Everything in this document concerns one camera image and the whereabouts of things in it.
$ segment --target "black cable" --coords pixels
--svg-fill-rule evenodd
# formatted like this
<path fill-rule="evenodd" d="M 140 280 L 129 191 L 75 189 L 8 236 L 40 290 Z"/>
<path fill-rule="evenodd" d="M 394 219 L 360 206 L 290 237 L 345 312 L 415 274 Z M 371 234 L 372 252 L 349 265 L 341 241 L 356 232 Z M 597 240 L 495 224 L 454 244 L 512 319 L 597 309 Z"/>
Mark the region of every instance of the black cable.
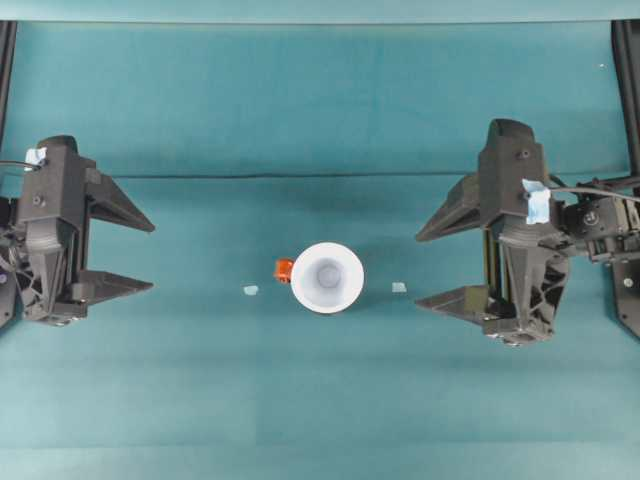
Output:
<path fill-rule="evenodd" d="M 639 197 L 633 197 L 631 195 L 624 195 L 622 193 L 610 192 L 608 190 L 600 190 L 599 188 L 591 187 L 556 187 L 550 188 L 552 192 L 568 192 L 568 193 L 586 193 L 589 195 L 600 195 L 603 197 L 614 197 L 621 200 L 629 200 L 630 202 L 640 203 Z"/>
<path fill-rule="evenodd" d="M 555 184 L 556 184 L 556 185 L 558 185 L 559 187 L 563 187 L 563 188 L 565 188 L 565 187 L 567 186 L 567 184 L 566 184 L 566 183 L 564 183 L 562 180 L 560 180 L 560 177 L 558 177 L 557 175 L 550 174 L 550 175 L 549 175 L 549 178 L 551 179 L 551 181 L 552 181 L 553 183 L 555 183 Z"/>
<path fill-rule="evenodd" d="M 24 167 L 24 168 L 30 168 L 31 170 L 40 170 L 40 165 L 33 165 L 31 163 L 27 163 L 27 162 L 20 162 L 18 160 L 0 160 L 0 166 L 2 165 L 6 165 L 6 166 L 11 166 L 11 167 Z"/>

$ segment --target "white piece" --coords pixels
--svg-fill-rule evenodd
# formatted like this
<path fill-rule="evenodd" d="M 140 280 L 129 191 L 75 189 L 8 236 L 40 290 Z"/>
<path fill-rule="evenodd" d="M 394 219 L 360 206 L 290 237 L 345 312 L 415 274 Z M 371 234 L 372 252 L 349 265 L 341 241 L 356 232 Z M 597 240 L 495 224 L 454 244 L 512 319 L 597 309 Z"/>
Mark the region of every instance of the white piece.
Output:
<path fill-rule="evenodd" d="M 244 294 L 249 297 L 255 297 L 258 294 L 260 288 L 257 285 L 247 285 L 243 288 Z"/>
<path fill-rule="evenodd" d="M 549 223 L 549 200 L 551 190 L 537 180 L 522 179 L 522 186 L 529 194 L 529 211 L 527 214 L 527 225 L 536 223 Z"/>
<path fill-rule="evenodd" d="M 404 282 L 392 282 L 391 293 L 407 293 L 407 286 Z"/>
<path fill-rule="evenodd" d="M 41 167 L 44 159 L 47 157 L 47 147 L 42 148 L 30 148 L 27 150 L 27 154 L 24 157 L 24 161 L 29 165 L 35 165 Z M 25 172 L 33 170 L 29 167 L 24 167 Z"/>

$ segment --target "teal tablecloth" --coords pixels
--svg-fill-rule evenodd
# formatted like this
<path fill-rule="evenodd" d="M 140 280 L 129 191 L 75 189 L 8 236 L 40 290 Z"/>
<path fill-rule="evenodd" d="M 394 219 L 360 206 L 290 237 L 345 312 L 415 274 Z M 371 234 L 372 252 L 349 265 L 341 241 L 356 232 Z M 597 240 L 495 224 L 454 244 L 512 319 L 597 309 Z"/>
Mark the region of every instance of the teal tablecloth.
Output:
<path fill-rule="evenodd" d="M 481 279 L 478 232 L 413 234 L 492 116 L 530 121 L 556 171 L 625 165 L 607 26 L 519 28 L 23 25 L 3 158 L 63 130 L 106 172 L 285 178 L 119 180 L 158 230 L 94 222 L 90 266 L 156 287 L 0 335 L 0 476 L 637 478 L 640 342 L 606 272 L 576 260 L 556 337 L 530 348 L 412 303 Z M 367 271 L 332 317 L 271 278 L 322 240 Z"/>

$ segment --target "black metal frame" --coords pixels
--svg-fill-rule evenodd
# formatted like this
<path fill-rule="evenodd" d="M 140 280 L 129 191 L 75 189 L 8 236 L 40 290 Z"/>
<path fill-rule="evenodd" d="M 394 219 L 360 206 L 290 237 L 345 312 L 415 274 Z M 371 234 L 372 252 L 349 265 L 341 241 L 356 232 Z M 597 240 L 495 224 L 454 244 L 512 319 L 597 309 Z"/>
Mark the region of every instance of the black metal frame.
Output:
<path fill-rule="evenodd" d="M 13 52 L 16 44 L 17 22 L 0 22 L 0 148 L 4 137 L 4 124 L 11 83 Z"/>
<path fill-rule="evenodd" d="M 640 20 L 611 23 L 611 45 L 627 130 L 631 175 L 640 175 Z M 640 194 L 640 188 L 634 193 Z M 620 322 L 640 335 L 640 261 L 612 265 L 613 292 Z"/>

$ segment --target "gripper jaw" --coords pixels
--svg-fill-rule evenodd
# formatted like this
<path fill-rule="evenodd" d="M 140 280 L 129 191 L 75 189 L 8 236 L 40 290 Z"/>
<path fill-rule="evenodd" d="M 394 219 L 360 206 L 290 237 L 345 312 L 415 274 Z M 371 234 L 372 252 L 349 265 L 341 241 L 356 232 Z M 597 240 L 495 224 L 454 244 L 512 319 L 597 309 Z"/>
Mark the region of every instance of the gripper jaw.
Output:
<path fill-rule="evenodd" d="M 40 163 L 25 173 L 14 202 L 8 258 L 23 317 L 66 325 L 88 307 L 148 290 L 151 283 L 87 269 L 92 218 L 152 232 L 154 225 L 96 162 L 78 155 L 73 137 L 38 144 Z"/>

